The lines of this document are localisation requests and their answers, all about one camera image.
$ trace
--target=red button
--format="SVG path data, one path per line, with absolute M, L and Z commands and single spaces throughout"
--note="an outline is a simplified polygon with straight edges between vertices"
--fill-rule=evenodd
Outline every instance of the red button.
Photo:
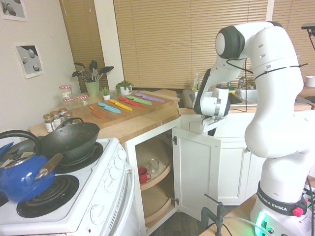
M 296 217 L 301 217 L 304 213 L 303 209 L 300 207 L 296 207 L 293 211 L 292 211 L 293 215 L 295 215 Z

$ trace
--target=faucet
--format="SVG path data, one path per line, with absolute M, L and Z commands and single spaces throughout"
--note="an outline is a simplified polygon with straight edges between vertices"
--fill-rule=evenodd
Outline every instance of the faucet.
M 237 86 L 237 88 L 238 88 L 238 89 L 243 89 L 243 85 L 244 85 L 244 76 L 241 77 L 241 78 L 238 80 L 238 86 Z

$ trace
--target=framed picture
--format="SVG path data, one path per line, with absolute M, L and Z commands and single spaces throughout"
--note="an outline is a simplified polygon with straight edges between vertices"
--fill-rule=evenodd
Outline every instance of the framed picture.
M 0 0 L 2 18 L 14 21 L 28 21 L 23 0 Z
M 25 78 L 44 74 L 43 62 L 38 47 L 32 44 L 18 43 L 14 45 Z

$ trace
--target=wok handle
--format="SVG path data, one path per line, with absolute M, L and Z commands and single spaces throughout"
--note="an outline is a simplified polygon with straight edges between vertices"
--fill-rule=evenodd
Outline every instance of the wok handle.
M 9 138 L 9 137 L 22 137 L 22 138 L 27 138 L 32 140 L 36 146 L 37 146 L 37 152 L 36 155 L 40 156 L 41 155 L 41 144 L 39 139 L 32 133 L 24 131 L 24 130 L 9 130 L 9 131 L 5 131 L 0 133 L 0 139 L 4 139 L 4 138 Z
M 63 155 L 58 153 L 53 156 L 40 170 L 38 171 L 38 175 L 35 179 L 40 179 L 42 177 L 47 176 L 63 159 Z
M 84 123 L 84 121 L 83 121 L 81 118 L 79 118 L 79 117 L 70 118 L 70 119 L 67 119 L 67 120 L 65 120 L 65 121 L 63 122 L 63 124 L 61 125 L 61 128 L 65 127 L 66 124 L 68 124 L 70 121 L 75 120 L 75 119 L 79 119 L 82 123 Z

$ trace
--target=wooden blind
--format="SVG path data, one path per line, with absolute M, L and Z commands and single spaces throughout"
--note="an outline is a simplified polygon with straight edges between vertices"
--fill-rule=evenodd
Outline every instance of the wooden blind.
M 301 26 L 315 22 L 314 0 L 275 0 L 272 20 L 279 22 L 287 31 L 293 43 L 300 64 L 308 63 L 301 68 L 303 79 L 315 74 L 315 51 L 308 33 Z
M 59 0 L 65 28 L 69 38 L 73 61 L 83 63 L 87 70 L 92 60 L 98 68 L 104 67 L 104 57 L 99 37 L 93 0 Z M 84 79 L 79 76 L 81 92 L 86 92 Z M 106 75 L 100 79 L 100 87 L 108 86 Z
M 265 21 L 267 3 L 114 0 L 125 79 L 138 88 L 192 88 L 195 73 L 202 78 L 216 61 L 219 30 Z

